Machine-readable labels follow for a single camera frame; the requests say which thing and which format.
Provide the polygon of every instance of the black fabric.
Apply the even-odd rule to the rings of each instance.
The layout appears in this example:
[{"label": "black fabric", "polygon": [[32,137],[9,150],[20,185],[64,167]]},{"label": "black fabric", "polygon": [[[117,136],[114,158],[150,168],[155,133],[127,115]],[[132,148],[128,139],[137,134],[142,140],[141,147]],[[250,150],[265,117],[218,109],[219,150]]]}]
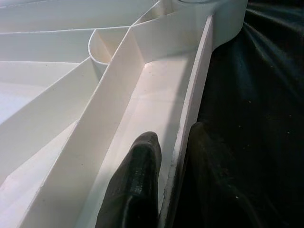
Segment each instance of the black fabric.
[{"label": "black fabric", "polygon": [[[220,139],[224,145],[218,145],[218,153],[231,154],[232,162],[225,165],[262,227],[304,227],[303,53],[303,1],[252,0],[241,32],[214,51],[209,66],[198,122],[216,135],[211,142]],[[201,165],[191,164],[185,177]],[[193,186],[198,195],[206,191],[197,183]],[[187,201],[186,188],[180,202]],[[238,202],[231,193],[227,197],[233,199],[229,203]],[[221,203],[226,205],[227,198],[216,201]],[[177,214],[184,206],[179,205]],[[250,216],[227,207],[228,212]],[[174,226],[181,227],[182,219],[176,217]],[[197,219],[196,227],[204,227],[202,221],[206,225],[208,219]]]},{"label": "black fabric", "polygon": [[155,133],[143,133],[134,141],[110,180],[95,228],[157,227],[161,155]]}]

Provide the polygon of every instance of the white plastic surface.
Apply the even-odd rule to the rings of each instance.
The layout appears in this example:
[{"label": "white plastic surface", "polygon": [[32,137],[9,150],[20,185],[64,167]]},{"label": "white plastic surface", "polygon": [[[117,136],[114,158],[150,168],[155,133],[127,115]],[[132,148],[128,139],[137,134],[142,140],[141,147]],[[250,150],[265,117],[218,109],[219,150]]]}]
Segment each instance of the white plastic surface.
[{"label": "white plastic surface", "polygon": [[76,29],[0,34],[0,95],[27,99],[0,123],[0,227],[93,228],[145,131],[159,137],[159,227],[171,227],[211,53],[240,31],[247,1],[130,1],[0,8],[0,32]]}]

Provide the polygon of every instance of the white plastic tray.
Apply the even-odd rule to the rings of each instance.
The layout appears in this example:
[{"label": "white plastic tray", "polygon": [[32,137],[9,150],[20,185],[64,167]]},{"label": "white plastic tray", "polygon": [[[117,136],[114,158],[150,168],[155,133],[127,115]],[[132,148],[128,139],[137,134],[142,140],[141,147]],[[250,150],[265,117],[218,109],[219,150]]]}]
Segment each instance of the white plastic tray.
[{"label": "white plastic tray", "polygon": [[170,227],[211,53],[240,31],[246,3],[50,0],[0,8],[0,95],[13,94],[0,122],[0,226],[93,228],[132,142],[154,131],[162,150],[159,227]]}]

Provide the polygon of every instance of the dark cloth background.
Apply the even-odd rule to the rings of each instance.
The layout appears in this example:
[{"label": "dark cloth background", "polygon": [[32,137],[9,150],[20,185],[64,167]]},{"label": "dark cloth background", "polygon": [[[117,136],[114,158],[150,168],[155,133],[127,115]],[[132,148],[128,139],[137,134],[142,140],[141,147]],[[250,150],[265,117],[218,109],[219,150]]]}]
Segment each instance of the dark cloth background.
[{"label": "dark cloth background", "polygon": [[[198,116],[259,183],[280,227],[304,227],[303,3],[249,1],[241,32],[212,54]],[[187,164],[174,227],[203,227],[199,193]]]}]

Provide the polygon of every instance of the white plastic partition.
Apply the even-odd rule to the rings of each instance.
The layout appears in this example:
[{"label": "white plastic partition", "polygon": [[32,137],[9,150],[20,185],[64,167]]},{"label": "white plastic partition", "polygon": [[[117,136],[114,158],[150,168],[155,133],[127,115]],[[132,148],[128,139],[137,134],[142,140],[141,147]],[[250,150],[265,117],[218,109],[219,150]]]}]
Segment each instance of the white plastic partition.
[{"label": "white plastic partition", "polygon": [[[44,4],[62,6],[63,12],[69,1],[38,2],[32,7],[25,4],[22,8],[9,9],[9,12],[26,15],[38,7],[45,17],[49,17],[46,29],[66,29],[72,25],[67,15],[60,13],[63,22],[59,24],[57,18],[48,15]],[[45,32],[55,37],[57,33],[78,33],[73,39],[59,39],[57,43],[63,40],[65,47],[69,47],[71,40],[79,40],[79,43],[86,40],[85,53],[89,58],[8,119],[12,121],[7,123],[7,128],[20,131],[16,135],[20,144],[13,145],[11,139],[17,139],[13,134],[5,136],[10,140],[1,142],[0,139],[0,148],[3,143],[13,151],[3,153],[2,159],[9,162],[2,176],[9,175],[30,159],[9,175],[0,188],[0,196],[4,196],[6,203],[2,211],[0,207],[0,224],[5,224],[4,227],[93,228],[112,174],[134,139],[145,131],[154,131],[159,137],[162,151],[159,227],[171,226],[188,133],[196,122],[211,53],[239,32],[247,1],[215,0],[193,4],[178,0],[146,0],[132,9],[126,7],[120,16],[108,15],[114,7],[112,4],[120,1],[114,0],[109,6],[101,5],[102,2],[90,0],[88,5],[93,15],[95,8],[107,9],[98,13],[107,21],[90,21],[87,12],[79,11],[79,5],[72,6],[78,12],[73,28],[97,29]],[[21,30],[44,30],[38,18],[44,16],[34,15],[33,27],[14,20],[10,22],[17,30],[21,27]],[[234,24],[230,29],[224,29],[223,24],[228,20]],[[120,27],[107,28],[112,23]],[[31,33],[20,34],[26,37]],[[60,61],[69,59],[69,55],[71,59],[75,58],[70,61],[72,63],[83,57],[76,43],[74,52],[71,51],[74,48],[62,50]],[[41,49],[51,53],[45,55],[50,58],[48,61],[56,61],[52,47]],[[7,132],[5,123],[0,125],[0,134],[2,129]],[[33,131],[25,137],[29,128]],[[5,158],[7,154],[15,154],[17,159],[9,160]],[[38,160],[47,168],[35,176],[29,167]],[[27,172],[24,179],[20,177],[22,170]],[[12,184],[13,178],[19,179],[17,187]],[[21,197],[18,189],[31,190]],[[18,202],[22,203],[23,211],[4,219]]]}]

